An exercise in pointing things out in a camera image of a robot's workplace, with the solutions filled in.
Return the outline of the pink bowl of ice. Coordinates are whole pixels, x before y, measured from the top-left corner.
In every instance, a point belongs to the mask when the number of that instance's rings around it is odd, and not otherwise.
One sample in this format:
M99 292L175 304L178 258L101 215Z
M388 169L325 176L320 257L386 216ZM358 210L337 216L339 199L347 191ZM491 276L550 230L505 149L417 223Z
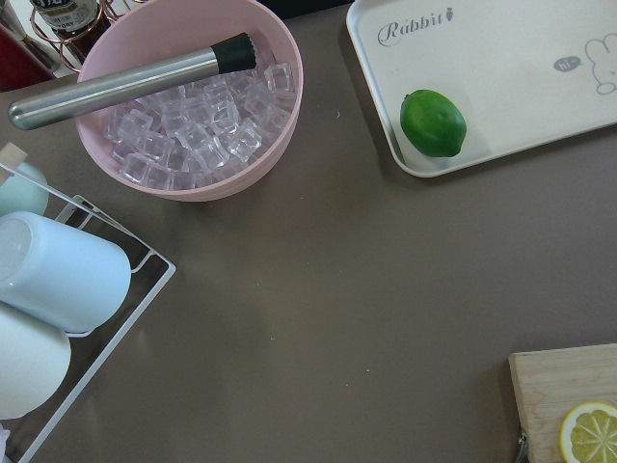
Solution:
M76 121L109 177L161 198L206 202L264 177L290 143L304 75L289 29L256 1L149 1L96 42L89 80L195 51L245 33L255 64L103 109Z

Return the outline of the green lime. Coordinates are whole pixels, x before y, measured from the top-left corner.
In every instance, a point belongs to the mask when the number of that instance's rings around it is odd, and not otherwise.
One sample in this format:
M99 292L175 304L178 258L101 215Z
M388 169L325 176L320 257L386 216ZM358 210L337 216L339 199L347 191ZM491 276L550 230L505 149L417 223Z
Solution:
M406 95L399 119L410 143L430 157L458 155L467 136L467 122L460 110L435 91L417 90Z

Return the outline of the steel muddler black tip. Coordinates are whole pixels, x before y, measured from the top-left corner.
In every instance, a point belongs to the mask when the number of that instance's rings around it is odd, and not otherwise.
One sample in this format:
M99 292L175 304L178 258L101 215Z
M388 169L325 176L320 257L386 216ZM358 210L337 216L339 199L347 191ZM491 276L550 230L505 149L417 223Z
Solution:
M21 130L37 129L173 87L255 66L254 43L248 34L241 33L202 50L17 100L9 105L8 120Z

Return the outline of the light blue cup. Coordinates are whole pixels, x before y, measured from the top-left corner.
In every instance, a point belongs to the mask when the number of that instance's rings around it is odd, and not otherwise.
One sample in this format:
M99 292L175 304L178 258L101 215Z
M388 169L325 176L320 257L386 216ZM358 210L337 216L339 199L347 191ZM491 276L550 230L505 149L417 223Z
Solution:
M131 283L117 244L47 217L1 217L1 300L67 333L87 333L121 307Z

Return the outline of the cream rabbit tray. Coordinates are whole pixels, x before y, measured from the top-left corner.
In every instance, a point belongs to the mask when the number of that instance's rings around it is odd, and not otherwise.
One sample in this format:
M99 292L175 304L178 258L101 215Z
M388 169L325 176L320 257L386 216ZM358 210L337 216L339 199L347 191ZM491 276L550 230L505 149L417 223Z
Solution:
M346 25L395 162L443 174L616 121L612 1L357 1ZM399 122L428 89L462 113L452 157L420 153Z

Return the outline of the wooden cutting board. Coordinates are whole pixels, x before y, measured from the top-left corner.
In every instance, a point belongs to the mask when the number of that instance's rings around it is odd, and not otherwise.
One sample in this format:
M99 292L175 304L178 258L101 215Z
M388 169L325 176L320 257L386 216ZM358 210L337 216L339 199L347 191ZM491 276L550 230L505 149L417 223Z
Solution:
M561 423L585 402L616 405L614 343L513 353L509 366L530 462L560 462Z

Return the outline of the pale green cup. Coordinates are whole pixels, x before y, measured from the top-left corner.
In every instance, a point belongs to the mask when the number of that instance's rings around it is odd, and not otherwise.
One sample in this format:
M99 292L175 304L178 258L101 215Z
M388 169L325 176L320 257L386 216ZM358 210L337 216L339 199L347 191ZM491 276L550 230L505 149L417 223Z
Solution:
M10 176L1 185L1 215L16 211L30 211L43 215L49 193L20 176Z

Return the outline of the white cup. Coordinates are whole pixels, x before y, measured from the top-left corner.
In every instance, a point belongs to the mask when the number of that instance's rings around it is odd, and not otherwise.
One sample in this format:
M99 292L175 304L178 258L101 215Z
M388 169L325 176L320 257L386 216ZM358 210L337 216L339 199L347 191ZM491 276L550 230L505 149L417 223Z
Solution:
M67 335L1 305L1 418L19 419L55 394L69 367Z

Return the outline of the dark sauce bottle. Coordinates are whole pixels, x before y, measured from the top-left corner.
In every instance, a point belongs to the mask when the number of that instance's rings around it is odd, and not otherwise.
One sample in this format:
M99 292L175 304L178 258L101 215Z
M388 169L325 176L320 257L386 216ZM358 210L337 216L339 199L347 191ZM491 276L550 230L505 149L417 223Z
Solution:
M31 4L59 39L73 39L67 48L80 62L110 27L94 0L33 0Z

